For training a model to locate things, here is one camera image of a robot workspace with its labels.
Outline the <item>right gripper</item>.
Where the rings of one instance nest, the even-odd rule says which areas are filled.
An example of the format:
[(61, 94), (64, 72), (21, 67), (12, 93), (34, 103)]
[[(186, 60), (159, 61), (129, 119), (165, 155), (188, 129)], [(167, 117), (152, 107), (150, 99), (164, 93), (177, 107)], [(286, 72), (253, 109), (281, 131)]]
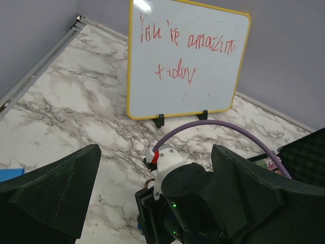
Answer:
[(324, 188), (222, 145), (212, 147), (211, 161), (213, 172), (197, 163), (171, 171), (158, 200), (153, 188), (135, 193), (147, 243), (324, 243)]

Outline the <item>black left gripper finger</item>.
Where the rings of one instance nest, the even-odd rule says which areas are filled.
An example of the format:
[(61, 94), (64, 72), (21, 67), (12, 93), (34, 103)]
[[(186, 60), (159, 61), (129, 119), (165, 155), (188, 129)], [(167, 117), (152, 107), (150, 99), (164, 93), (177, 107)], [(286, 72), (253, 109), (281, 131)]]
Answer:
[(1, 243), (75, 243), (80, 239), (101, 149), (91, 144), (1, 182)]

